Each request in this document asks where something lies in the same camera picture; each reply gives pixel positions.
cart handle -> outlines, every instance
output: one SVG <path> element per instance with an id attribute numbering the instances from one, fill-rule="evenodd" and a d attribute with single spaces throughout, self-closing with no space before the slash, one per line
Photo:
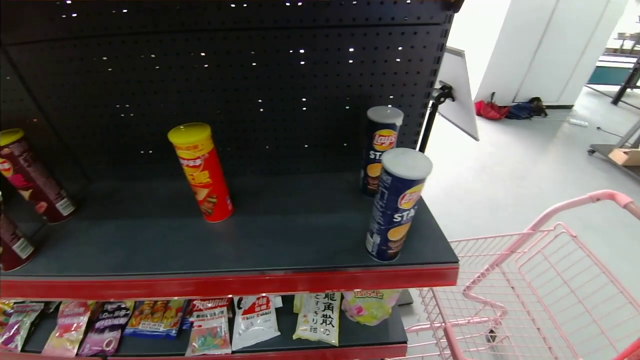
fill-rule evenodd
<path id="1" fill-rule="evenodd" d="M 504 251 L 500 255 L 498 255 L 489 265 L 487 265 L 471 281 L 469 281 L 469 283 L 463 290 L 463 294 L 469 297 L 472 296 L 470 292 L 476 287 L 476 285 L 478 285 L 494 269 L 502 265 L 514 252 L 518 251 L 518 249 L 526 244 L 534 236 L 535 232 L 540 230 L 543 225 L 551 220 L 551 218 L 561 213 L 562 211 L 578 208 L 580 206 L 591 204 L 593 202 L 599 202 L 602 200 L 614 201 L 616 204 L 618 204 L 619 207 L 627 210 L 631 213 L 631 215 L 634 215 L 638 220 L 640 220 L 640 207 L 633 201 L 633 199 L 623 193 L 615 192 L 613 190 L 600 190 L 597 192 L 589 193 L 582 197 L 577 197 L 572 200 L 561 202 L 548 208 L 544 213 L 542 213 L 542 215 L 540 215 L 540 217 L 538 217 L 536 221 L 534 221 L 527 228 L 527 230 L 525 230 L 526 234 L 520 236 L 509 247 L 504 249 Z"/>

red chip can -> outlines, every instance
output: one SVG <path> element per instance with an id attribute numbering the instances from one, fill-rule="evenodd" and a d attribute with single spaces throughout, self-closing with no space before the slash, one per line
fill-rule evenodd
<path id="1" fill-rule="evenodd" d="M 0 131 L 0 172 L 50 224 L 70 218 L 76 209 L 33 154 L 22 129 Z"/>
<path id="2" fill-rule="evenodd" d="M 220 222 L 231 216 L 234 207 L 211 138 L 211 127 L 203 122 L 180 125 L 169 131 L 168 138 L 205 220 Z"/>
<path id="3" fill-rule="evenodd" d="M 20 233 L 15 223 L 5 215 L 0 215 L 0 270 L 11 271 L 31 261 L 35 250 Z"/>

pink shopping cart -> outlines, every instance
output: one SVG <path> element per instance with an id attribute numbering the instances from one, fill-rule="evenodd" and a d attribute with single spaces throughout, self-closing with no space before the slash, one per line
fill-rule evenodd
<path id="1" fill-rule="evenodd" d="M 522 233 L 452 241 L 459 285 L 419 289 L 426 321 L 406 331 L 434 340 L 403 359 L 640 360 L 638 301 L 564 224 L 541 228 L 601 200 L 640 219 L 631 198 L 603 190 L 551 207 Z"/>

maroon chip can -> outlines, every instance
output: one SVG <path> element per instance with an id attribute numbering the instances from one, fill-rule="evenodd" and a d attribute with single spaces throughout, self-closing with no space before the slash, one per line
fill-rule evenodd
<path id="1" fill-rule="evenodd" d="M 76 209 L 33 154 L 22 129 L 0 131 L 0 172 L 50 224 L 68 219 Z"/>
<path id="2" fill-rule="evenodd" d="M 2 209 L 0 215 L 0 270 L 11 271 L 20 268 L 31 261 L 34 253 L 35 250 L 29 240 L 24 238 L 15 223 L 4 214 L 4 209 Z"/>

black pegboard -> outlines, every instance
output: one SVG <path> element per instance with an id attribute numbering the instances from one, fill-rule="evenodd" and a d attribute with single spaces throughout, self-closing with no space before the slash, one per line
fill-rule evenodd
<path id="1" fill-rule="evenodd" d="M 114 34 L 212 29 L 441 25 L 448 0 L 2 1 L 5 45 Z"/>
<path id="2" fill-rule="evenodd" d="M 246 4 L 2 2 L 2 39 L 94 176 L 179 174 L 166 133 L 190 121 L 212 125 L 228 174 L 356 170 L 380 104 L 405 112 L 399 146 L 415 147 L 445 3 Z"/>
<path id="3" fill-rule="evenodd" d="M 67 146 L 60 140 L 29 92 L 24 88 L 20 76 L 14 71 L 7 57 L 0 54 L 0 129 L 22 128 L 29 138 L 32 149 L 47 165 L 62 185 L 76 193 L 87 178 L 80 164 Z M 1 191 L 4 198 L 12 197 L 15 190 L 2 177 Z"/>

